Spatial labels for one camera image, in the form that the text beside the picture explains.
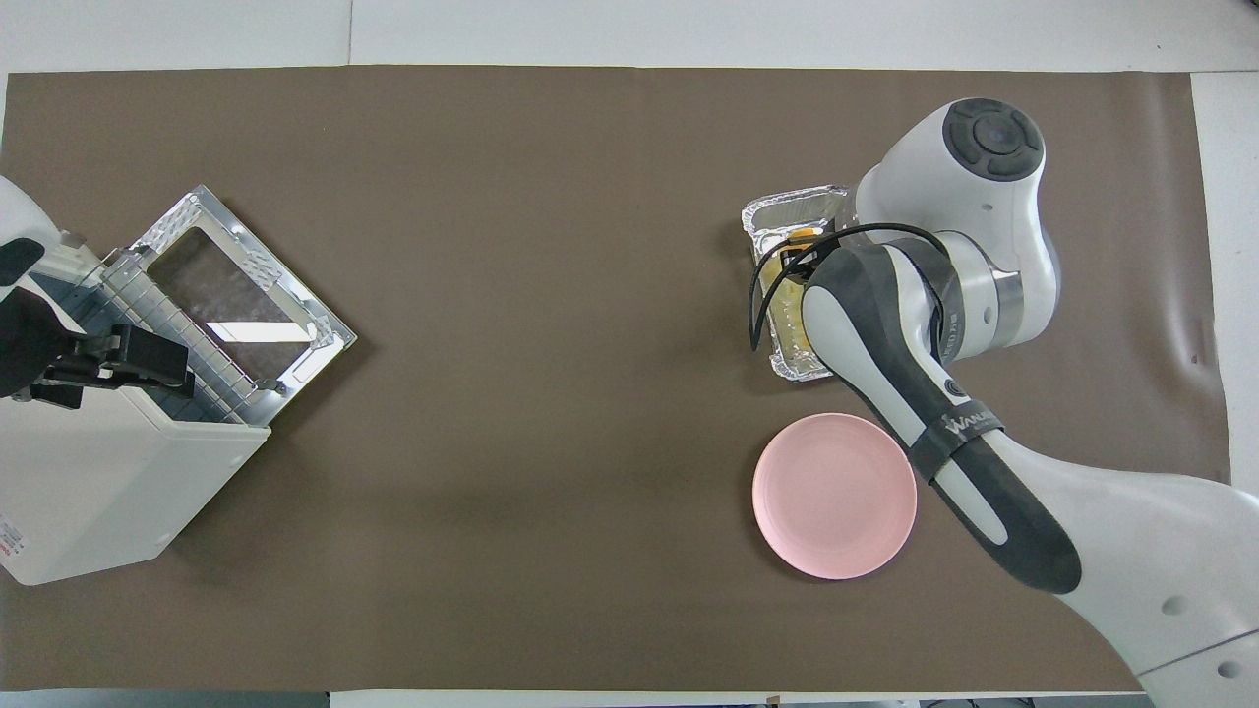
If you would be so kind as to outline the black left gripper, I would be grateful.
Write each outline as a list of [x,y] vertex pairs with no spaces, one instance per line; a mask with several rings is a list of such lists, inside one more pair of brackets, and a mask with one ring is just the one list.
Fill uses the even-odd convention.
[[[193,382],[189,349],[135,325],[116,326],[116,370],[144,383],[180,388]],[[89,341],[63,328],[52,305],[28,290],[13,290],[1,306],[1,394],[78,409],[83,389],[116,391],[123,377],[99,375],[97,360],[78,353]]]

